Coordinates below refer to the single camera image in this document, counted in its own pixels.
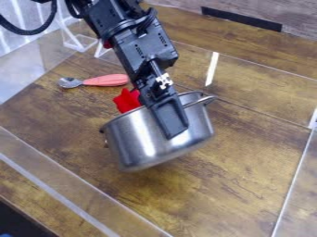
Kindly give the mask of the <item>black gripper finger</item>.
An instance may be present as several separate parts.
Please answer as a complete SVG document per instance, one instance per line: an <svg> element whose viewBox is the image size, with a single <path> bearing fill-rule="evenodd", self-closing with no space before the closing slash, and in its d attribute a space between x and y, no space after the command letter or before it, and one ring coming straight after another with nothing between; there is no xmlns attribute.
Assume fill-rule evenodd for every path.
<svg viewBox="0 0 317 237"><path fill-rule="evenodd" d="M139 101L150 110L166 139L172 140L189 128L190 122L174 82L156 60L142 63L135 86L141 92Z"/></svg>

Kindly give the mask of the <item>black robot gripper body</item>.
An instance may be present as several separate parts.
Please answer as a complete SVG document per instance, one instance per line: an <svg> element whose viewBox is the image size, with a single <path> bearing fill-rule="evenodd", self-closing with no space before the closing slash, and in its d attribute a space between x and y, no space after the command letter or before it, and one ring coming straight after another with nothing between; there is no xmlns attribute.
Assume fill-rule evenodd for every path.
<svg viewBox="0 0 317 237"><path fill-rule="evenodd" d="M144 62L156 60L166 71L178 60L178 52L156 13L138 17L118 13L102 16L101 38L105 47L114 49L134 83Z"/></svg>

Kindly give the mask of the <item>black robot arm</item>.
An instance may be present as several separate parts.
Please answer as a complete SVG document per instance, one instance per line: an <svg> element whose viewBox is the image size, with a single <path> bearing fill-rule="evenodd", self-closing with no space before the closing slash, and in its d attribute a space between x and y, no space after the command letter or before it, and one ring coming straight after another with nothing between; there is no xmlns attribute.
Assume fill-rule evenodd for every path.
<svg viewBox="0 0 317 237"><path fill-rule="evenodd" d="M190 127L168 68L178 52L158 19L142 0L66 0L71 15L85 19L103 46L114 50L139 101L149 108L165 136L172 139Z"/></svg>

